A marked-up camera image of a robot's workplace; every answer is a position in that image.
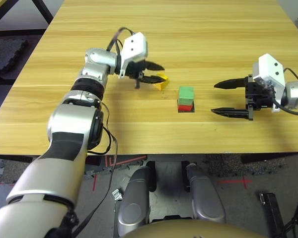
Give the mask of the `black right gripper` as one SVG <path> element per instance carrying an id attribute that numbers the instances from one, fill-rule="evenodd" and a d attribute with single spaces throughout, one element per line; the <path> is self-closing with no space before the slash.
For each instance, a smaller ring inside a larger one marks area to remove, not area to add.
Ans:
<path id="1" fill-rule="evenodd" d="M 216 108 L 211 109 L 211 111 L 223 117 L 253 120 L 254 111 L 259 111 L 262 108 L 273 107 L 271 91 L 264 89 L 258 83 L 253 81 L 251 74 L 244 78 L 224 80 L 214 85 L 214 88 L 220 89 L 236 89 L 240 87 L 245 87 L 245 110 L 235 108 Z"/>

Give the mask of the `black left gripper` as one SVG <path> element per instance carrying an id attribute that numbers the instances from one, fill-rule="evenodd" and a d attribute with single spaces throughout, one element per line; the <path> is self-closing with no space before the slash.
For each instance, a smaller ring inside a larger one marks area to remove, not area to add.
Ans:
<path id="1" fill-rule="evenodd" d="M 158 84 L 163 83 L 166 80 L 160 76 L 151 75 L 151 76 L 145 76 L 144 70 L 151 70 L 151 71 L 163 71 L 164 67 L 151 62 L 151 61 L 145 61 L 142 60 L 140 62 L 129 62 L 126 70 L 125 70 L 125 76 L 134 79 L 136 81 L 135 83 L 135 89 L 140 88 L 140 83 L 146 83 L 146 84 Z"/>

